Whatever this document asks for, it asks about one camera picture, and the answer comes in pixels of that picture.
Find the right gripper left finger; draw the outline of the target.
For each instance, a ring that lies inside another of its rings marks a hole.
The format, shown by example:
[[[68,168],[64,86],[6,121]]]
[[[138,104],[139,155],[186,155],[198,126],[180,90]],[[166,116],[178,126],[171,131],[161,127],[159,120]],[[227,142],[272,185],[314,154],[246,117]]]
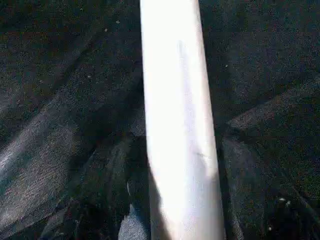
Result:
[[[151,237],[146,139],[101,142],[47,223],[50,240],[148,240]]]

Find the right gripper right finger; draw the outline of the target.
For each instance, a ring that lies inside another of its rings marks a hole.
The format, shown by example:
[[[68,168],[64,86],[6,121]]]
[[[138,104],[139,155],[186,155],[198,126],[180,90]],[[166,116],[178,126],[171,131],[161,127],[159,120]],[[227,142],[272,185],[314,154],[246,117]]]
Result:
[[[225,135],[218,147],[229,240],[318,240],[320,215],[259,146]]]

